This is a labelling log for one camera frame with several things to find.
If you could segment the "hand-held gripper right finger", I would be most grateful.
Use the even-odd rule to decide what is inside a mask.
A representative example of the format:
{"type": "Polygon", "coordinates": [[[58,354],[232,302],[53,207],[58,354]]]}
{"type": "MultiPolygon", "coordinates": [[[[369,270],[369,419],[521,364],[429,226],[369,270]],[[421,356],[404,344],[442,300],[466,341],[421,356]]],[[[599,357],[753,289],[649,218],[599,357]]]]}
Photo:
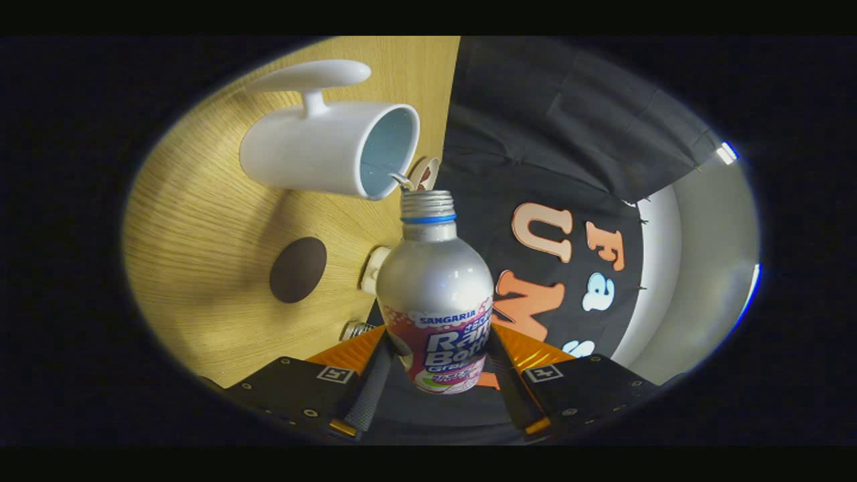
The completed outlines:
{"type": "Polygon", "coordinates": [[[609,427],[660,386],[603,354],[573,357],[492,325],[487,356],[512,424],[526,439],[579,439],[609,427]]]}

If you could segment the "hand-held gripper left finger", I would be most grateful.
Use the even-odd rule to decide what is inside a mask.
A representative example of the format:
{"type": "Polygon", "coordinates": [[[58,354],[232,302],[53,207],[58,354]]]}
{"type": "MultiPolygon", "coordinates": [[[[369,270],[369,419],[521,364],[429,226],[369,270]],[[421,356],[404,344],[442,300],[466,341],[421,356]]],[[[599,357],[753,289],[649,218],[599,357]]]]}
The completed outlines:
{"type": "Polygon", "coordinates": [[[356,443],[367,433],[394,364],[385,327],[309,359],[282,356],[224,394],[239,406],[318,443],[356,443]]]}

